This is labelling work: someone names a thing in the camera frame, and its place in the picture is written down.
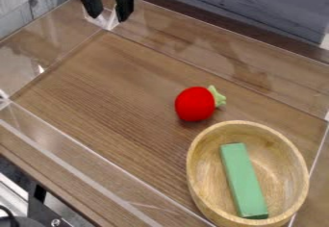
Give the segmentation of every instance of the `red tomato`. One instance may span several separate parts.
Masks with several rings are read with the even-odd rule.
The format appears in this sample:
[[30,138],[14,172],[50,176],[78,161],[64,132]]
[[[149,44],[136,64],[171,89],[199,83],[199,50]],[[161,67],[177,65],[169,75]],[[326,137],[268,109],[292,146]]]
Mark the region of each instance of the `red tomato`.
[[177,116],[184,121],[207,119],[213,113],[213,104],[213,96],[205,88],[187,88],[175,101]]

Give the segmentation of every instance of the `green sponge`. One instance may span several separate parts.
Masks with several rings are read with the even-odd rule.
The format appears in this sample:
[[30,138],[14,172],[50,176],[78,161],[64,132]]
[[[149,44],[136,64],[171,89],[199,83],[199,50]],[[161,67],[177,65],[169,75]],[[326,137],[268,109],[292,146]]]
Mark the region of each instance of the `green sponge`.
[[267,206],[246,146],[241,143],[220,145],[219,153],[239,217],[266,219]]

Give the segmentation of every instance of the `wooden table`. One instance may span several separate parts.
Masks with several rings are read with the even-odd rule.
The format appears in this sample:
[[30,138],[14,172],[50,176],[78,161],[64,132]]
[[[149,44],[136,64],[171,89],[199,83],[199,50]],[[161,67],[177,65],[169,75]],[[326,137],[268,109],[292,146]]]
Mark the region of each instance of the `wooden table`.
[[[21,69],[5,66],[0,79],[11,95],[0,106],[1,155],[96,225],[212,226],[191,201],[184,156],[216,122],[266,124],[312,166],[329,107],[329,67],[315,60],[140,0],[112,32],[82,20],[70,0],[1,42],[0,57]],[[205,121],[179,121],[177,93],[207,85],[227,106]],[[311,211],[307,226],[324,219]]]

